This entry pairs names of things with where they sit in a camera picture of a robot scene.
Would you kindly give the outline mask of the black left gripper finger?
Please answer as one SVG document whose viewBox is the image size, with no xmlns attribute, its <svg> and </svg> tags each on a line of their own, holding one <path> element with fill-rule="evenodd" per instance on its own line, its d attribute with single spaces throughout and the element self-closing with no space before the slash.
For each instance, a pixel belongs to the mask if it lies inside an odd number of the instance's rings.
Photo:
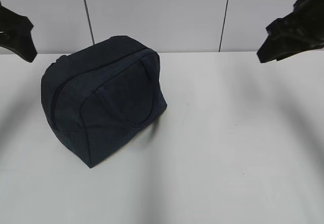
<svg viewBox="0 0 324 224">
<path fill-rule="evenodd" d="M 28 17 L 21 16 L 1 4 L 1 47 L 29 63 L 37 56 L 31 36 L 33 27 Z"/>
</svg>

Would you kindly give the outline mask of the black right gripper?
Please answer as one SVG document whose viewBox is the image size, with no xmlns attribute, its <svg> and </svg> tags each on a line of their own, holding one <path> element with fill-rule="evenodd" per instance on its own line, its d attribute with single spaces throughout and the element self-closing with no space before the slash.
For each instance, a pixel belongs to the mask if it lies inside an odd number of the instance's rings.
<svg viewBox="0 0 324 224">
<path fill-rule="evenodd" d="M 323 0 L 297 0 L 293 11 L 266 27 L 268 37 L 257 52 L 261 63 L 280 61 L 323 48 Z"/>
</svg>

